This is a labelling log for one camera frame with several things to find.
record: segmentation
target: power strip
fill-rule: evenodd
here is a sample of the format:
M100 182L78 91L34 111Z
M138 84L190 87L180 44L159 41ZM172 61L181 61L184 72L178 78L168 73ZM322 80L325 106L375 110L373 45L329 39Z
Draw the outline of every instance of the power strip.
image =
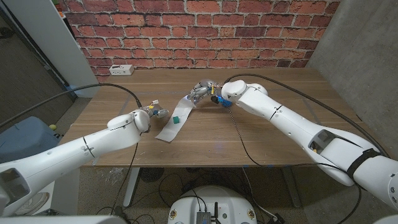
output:
M112 65L109 71L111 75L131 75L134 68L132 65Z

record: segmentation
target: yellow object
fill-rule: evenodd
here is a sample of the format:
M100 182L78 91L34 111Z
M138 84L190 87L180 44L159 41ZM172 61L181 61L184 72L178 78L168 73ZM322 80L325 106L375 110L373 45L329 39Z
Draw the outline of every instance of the yellow object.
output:
M57 128L57 126L55 125L55 124L51 124L50 126L49 126L49 128L51 128L53 131Z

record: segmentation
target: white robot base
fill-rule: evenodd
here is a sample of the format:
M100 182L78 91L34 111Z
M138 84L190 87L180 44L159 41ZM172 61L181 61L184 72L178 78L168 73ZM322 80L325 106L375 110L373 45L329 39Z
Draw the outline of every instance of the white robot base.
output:
M168 224L256 224L257 218L253 206L240 194L226 187L206 185L183 194L172 205Z

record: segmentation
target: wooden table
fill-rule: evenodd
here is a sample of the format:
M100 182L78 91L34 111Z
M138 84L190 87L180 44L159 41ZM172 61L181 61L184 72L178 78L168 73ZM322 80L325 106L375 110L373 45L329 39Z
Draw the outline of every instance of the wooden table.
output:
M203 78L224 82L231 75L256 73L288 84L345 114L369 130L337 92L314 69L262 68L262 69L206 69L206 70L136 70L132 76L109 77L107 82L122 85L133 91L142 105L159 100L170 114L166 118L151 119L151 130L142 135L135 167L242 167L255 166L247 157L238 138L227 109L210 101L201 101L171 142L155 138L169 120L178 101ZM351 131L358 134L341 118L321 106L302 98L276 84L256 77L241 77L246 83L263 85L271 98L310 121ZM106 123L121 114L137 109L128 93L113 87L101 87L78 117L61 143L65 143L106 128ZM231 108L250 156L266 166L282 166L311 162L292 140L283 135L270 122L249 114L243 109ZM100 157L97 166L128 166L135 146Z

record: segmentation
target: green cube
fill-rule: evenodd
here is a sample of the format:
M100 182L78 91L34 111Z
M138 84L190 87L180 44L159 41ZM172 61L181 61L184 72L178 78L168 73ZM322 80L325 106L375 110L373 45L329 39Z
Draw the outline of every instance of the green cube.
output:
M173 117L174 124L178 124L180 122L180 118L178 116Z

